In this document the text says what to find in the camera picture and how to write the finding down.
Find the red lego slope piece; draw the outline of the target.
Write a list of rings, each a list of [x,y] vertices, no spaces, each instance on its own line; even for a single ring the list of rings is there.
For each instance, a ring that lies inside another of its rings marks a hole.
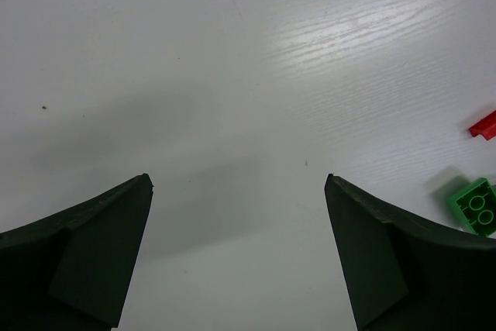
[[[496,137],[496,111],[488,114],[469,128],[472,137],[482,136],[489,141]]]

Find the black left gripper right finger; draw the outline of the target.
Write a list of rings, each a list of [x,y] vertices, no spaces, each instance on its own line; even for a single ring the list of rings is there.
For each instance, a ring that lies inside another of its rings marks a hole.
[[[330,174],[325,199],[359,330],[493,330],[495,241]]]

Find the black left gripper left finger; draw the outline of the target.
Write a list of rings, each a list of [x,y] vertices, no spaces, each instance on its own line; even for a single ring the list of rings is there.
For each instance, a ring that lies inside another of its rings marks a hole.
[[[141,174],[86,202],[1,234],[3,330],[118,327],[153,184]]]

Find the green two-by-two lego brick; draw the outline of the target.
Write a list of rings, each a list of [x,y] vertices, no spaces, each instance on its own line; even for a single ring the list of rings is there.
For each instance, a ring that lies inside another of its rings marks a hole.
[[[448,197],[446,204],[466,232],[483,237],[495,233],[495,189],[488,179],[478,178]]]

